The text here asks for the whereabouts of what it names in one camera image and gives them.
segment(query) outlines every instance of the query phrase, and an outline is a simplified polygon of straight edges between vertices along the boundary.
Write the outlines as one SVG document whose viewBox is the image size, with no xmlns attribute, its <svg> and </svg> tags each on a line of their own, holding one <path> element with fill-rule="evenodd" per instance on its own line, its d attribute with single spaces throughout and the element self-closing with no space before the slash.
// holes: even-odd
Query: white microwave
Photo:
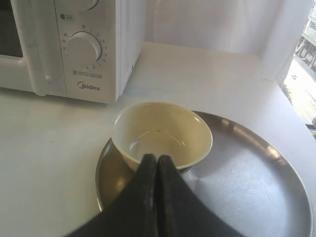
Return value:
<svg viewBox="0 0 316 237">
<path fill-rule="evenodd" d="M 1 0 L 0 87 L 112 103 L 145 18 L 146 0 Z"/>
</svg>

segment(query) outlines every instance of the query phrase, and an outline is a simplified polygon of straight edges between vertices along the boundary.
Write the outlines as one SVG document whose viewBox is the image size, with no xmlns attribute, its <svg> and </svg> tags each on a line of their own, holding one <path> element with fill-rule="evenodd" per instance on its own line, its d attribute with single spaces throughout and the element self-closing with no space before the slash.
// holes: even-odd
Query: metal plate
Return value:
<svg viewBox="0 0 316 237">
<path fill-rule="evenodd" d="M 209 155 L 183 178 L 200 200 L 248 237 L 311 237 L 313 215 L 304 185 L 268 142 L 228 119 L 196 112 L 210 127 Z M 110 140 L 100 156 L 100 209 L 133 177 Z"/>
</svg>

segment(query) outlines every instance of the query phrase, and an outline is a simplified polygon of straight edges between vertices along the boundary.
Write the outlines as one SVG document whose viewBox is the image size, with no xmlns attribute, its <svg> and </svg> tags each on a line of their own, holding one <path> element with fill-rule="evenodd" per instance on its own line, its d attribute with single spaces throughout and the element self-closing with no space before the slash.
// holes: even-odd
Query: bowl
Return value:
<svg viewBox="0 0 316 237">
<path fill-rule="evenodd" d="M 149 102 L 123 109 L 115 120 L 112 141 L 136 170 L 144 154 L 168 155 L 178 170 L 197 164 L 209 153 L 212 133 L 197 114 L 178 105 Z"/>
</svg>

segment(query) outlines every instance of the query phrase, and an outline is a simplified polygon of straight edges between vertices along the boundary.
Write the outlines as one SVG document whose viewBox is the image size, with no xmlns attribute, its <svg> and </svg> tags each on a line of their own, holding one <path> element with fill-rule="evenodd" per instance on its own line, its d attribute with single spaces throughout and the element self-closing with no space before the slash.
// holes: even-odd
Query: microwave dial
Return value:
<svg viewBox="0 0 316 237">
<path fill-rule="evenodd" d="M 76 12 L 85 12 L 94 8 L 99 0 L 66 0 L 67 6 Z"/>
<path fill-rule="evenodd" d="M 67 54 L 76 65 L 93 64 L 102 54 L 98 39 L 88 32 L 77 32 L 67 42 Z"/>
</svg>

